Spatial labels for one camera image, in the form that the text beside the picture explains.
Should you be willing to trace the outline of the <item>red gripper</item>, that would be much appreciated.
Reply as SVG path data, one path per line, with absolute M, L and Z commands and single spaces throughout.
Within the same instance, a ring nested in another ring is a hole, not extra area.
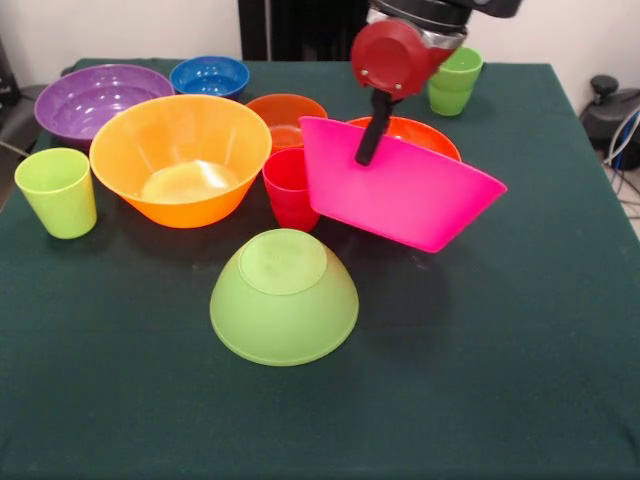
M 351 65 L 357 81 L 374 88 L 373 113 L 355 160 L 368 166 L 385 135 L 395 102 L 419 93 L 454 53 L 454 34 L 419 29 L 407 21 L 386 19 L 364 27 L 355 37 Z

